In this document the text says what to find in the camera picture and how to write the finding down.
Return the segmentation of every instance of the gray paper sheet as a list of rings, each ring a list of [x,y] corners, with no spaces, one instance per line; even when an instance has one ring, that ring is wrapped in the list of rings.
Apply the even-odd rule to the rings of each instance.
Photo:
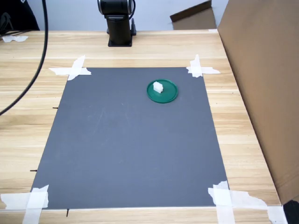
[[[186,68],[88,68],[68,81],[34,188],[48,209],[212,206],[226,181],[203,77]],[[171,103],[147,97],[169,79]]]

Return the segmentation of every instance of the cardboard panel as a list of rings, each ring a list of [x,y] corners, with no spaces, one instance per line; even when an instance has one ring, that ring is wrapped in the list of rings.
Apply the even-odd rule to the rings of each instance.
[[[230,0],[218,27],[282,203],[299,195],[298,12],[298,0]]]
[[[173,29],[216,29],[216,22],[212,8],[203,12],[173,22]]]

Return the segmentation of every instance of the wood grain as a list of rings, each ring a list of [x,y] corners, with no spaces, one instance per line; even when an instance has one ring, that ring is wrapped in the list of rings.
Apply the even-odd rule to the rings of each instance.
[[[266,210],[233,209],[236,224],[271,224]],[[21,224],[24,211],[0,211],[1,224]],[[40,224],[218,224],[216,208],[43,210]]]
[[[0,41],[1,109],[20,94],[37,69],[43,32],[28,36],[25,42]],[[53,107],[58,107],[67,80],[49,67],[71,67],[82,55],[85,67],[187,67],[199,54],[202,66],[221,72],[204,75],[204,80],[230,188],[247,191],[268,205],[280,204],[218,33],[139,32],[131,48],[109,48],[107,42],[104,32],[50,32],[39,78],[0,117],[0,193],[31,189],[35,172],[30,170],[38,168],[57,111]]]

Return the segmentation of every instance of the green lid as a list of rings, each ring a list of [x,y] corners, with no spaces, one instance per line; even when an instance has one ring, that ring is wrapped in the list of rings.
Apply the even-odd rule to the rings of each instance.
[[[159,82],[163,85],[163,91],[158,93],[154,91],[154,82]],[[167,79],[157,79],[152,81],[147,88],[148,97],[155,101],[156,103],[160,104],[167,104],[173,101],[178,95],[178,88],[177,86],[170,80]]]

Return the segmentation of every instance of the masking tape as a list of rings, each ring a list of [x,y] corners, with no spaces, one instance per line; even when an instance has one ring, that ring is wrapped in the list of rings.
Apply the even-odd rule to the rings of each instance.
[[[2,39],[5,43],[9,43],[11,41],[23,42],[23,41],[27,40],[27,38],[28,38],[28,36],[12,36],[12,35],[2,37]]]
[[[282,206],[267,206],[267,204],[248,192],[229,190],[227,181],[208,188],[208,193],[216,205],[218,222],[220,224],[234,224],[233,208],[266,210],[269,220],[273,224],[287,224]]]
[[[199,55],[195,56],[195,59],[190,61],[190,67],[186,67],[188,73],[192,73],[192,76],[198,78],[203,74],[220,74],[220,72],[212,67],[201,67]]]
[[[33,188],[30,193],[1,194],[5,210],[26,210],[23,224],[38,224],[42,208],[48,207],[48,188]]]
[[[78,75],[91,75],[92,73],[87,68],[82,68],[85,60],[85,55],[74,61],[71,68],[49,68],[56,75],[69,75],[68,81],[73,80]]]

